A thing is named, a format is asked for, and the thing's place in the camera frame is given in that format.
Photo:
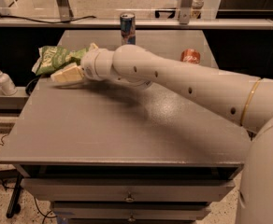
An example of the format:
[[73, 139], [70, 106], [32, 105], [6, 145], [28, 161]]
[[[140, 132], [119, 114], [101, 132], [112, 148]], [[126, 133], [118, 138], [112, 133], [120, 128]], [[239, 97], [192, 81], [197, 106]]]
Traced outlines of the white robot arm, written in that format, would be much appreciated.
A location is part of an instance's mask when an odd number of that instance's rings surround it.
[[156, 83], [255, 134], [242, 171], [235, 224], [273, 224], [273, 79], [166, 59], [137, 45], [94, 48], [50, 78], [129, 87]]

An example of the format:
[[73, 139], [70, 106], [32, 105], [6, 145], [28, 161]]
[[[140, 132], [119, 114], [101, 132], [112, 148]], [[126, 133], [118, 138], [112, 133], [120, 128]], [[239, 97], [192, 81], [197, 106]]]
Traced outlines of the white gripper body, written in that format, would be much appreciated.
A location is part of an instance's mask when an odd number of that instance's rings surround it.
[[92, 49], [80, 60], [83, 74], [91, 80], [106, 80], [112, 78], [114, 52], [107, 49]]

